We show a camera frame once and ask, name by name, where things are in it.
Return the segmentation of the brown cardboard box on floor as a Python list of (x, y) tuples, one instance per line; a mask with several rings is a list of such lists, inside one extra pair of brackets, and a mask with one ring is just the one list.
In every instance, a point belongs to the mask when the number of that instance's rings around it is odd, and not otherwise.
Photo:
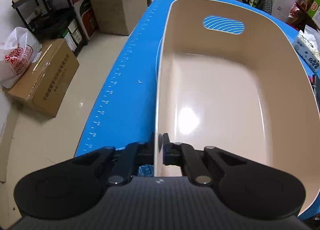
[(47, 40), (36, 62), (8, 90), (8, 95), (48, 117), (56, 117), (79, 62), (65, 39)]

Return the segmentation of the beige plastic storage bin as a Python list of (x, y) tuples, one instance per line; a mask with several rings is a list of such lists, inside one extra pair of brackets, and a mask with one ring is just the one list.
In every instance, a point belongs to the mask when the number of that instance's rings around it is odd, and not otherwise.
[(280, 24), (217, 0), (169, 9), (157, 78), (155, 133), (212, 145), (286, 171), (319, 194), (319, 110)]

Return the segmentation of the white tissue pack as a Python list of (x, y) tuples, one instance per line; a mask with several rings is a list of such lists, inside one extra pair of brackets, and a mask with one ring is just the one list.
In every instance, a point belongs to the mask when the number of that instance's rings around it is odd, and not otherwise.
[(306, 26), (304, 31), (298, 32), (292, 45), (311, 70), (317, 73), (319, 71), (319, 32)]

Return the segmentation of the black metal shelf rack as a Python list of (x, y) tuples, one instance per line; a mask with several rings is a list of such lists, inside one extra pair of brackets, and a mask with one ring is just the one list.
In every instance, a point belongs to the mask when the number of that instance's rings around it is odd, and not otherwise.
[(25, 27), (39, 40), (65, 39), (78, 55), (87, 45), (72, 0), (11, 0)]

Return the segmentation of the white red plastic bag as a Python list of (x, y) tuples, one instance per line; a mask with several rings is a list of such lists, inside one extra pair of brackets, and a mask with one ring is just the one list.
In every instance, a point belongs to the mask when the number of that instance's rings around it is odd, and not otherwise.
[(1, 86), (12, 88), (39, 54), (42, 44), (26, 28), (16, 27), (1, 43)]

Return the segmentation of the blue silicone baking mat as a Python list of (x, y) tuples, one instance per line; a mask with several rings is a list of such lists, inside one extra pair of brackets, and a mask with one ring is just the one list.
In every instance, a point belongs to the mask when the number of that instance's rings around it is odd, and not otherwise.
[[(125, 147), (155, 140), (157, 78), (165, 24), (176, 0), (154, 0), (125, 43), (88, 117), (76, 150), (80, 156), (101, 147)], [(292, 42), (296, 31), (285, 23), (235, 0), (217, 0), (241, 6), (278, 22)], [(306, 211), (319, 213), (319, 194)]]

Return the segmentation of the large stacked cardboard box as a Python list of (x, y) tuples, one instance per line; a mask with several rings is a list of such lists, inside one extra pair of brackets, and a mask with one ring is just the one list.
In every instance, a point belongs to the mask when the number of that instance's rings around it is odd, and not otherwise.
[(147, 9), (147, 0), (90, 0), (99, 29), (129, 36)]

